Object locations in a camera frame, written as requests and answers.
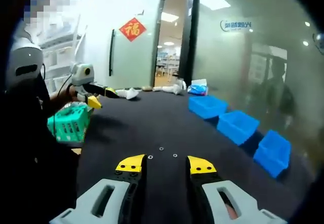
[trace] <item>green plastic basket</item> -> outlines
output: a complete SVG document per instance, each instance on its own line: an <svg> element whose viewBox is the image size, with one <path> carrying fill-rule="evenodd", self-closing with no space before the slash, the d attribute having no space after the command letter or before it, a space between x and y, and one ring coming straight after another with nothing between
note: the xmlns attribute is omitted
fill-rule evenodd
<svg viewBox="0 0 324 224"><path fill-rule="evenodd" d="M70 106L60 110L54 117L48 119L47 126L50 132L61 142L83 142L89 125L89 114L87 106Z"/></svg>

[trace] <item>black tabletop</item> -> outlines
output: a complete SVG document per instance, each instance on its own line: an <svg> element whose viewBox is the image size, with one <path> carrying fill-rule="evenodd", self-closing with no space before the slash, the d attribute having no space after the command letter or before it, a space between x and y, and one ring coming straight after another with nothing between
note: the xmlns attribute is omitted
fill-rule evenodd
<svg viewBox="0 0 324 224"><path fill-rule="evenodd" d="M238 147L216 130L214 121L191 113L188 97L141 92L134 101L100 98L103 108L92 115L80 158L78 194L109 177L124 158L152 155L142 223L190 223L185 158L191 155L212 162L224 180L256 198L259 209L288 219L313 180L303 159L293 149L289 169L271 178L252 158L262 136L256 133Z"/></svg>

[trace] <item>ceiling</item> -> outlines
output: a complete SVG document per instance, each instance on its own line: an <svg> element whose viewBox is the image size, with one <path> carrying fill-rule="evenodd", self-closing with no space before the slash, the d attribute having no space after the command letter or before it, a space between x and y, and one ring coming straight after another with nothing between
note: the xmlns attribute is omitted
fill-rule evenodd
<svg viewBox="0 0 324 224"><path fill-rule="evenodd" d="M181 46L182 30L186 13L187 0L165 0L163 12L179 17L175 22L161 21L159 45L165 46L165 42L173 42L174 47Z"/></svg>

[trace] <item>blue basket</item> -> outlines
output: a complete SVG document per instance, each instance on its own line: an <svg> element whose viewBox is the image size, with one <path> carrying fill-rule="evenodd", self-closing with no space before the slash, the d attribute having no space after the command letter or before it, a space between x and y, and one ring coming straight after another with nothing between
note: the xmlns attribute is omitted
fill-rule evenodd
<svg viewBox="0 0 324 224"><path fill-rule="evenodd" d="M227 103L214 96L198 96L189 98L189 110L203 119L209 119L225 113Z"/></svg>
<svg viewBox="0 0 324 224"><path fill-rule="evenodd" d="M272 177L277 177L289 166L291 152L290 142L273 130L259 143L253 159L258 162Z"/></svg>
<svg viewBox="0 0 324 224"><path fill-rule="evenodd" d="M219 116L217 130L239 146L253 135L259 123L259 120L237 110Z"/></svg>

